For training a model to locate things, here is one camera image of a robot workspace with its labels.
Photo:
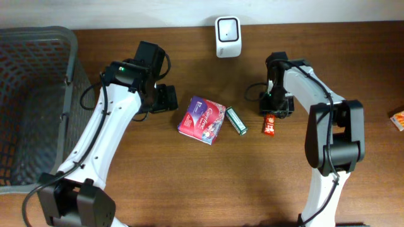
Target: red packet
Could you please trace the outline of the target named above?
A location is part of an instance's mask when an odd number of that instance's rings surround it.
[[[269,136],[275,135],[275,116],[273,114],[266,114],[264,122],[264,133]]]

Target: white wall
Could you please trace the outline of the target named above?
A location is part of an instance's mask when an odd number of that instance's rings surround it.
[[[0,0],[0,28],[70,29],[404,20],[404,0]]]

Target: gray plastic bin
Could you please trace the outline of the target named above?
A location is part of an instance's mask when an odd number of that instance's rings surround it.
[[[90,82],[77,48],[60,26],[0,30],[0,194],[31,191],[80,138],[92,112],[79,103]]]

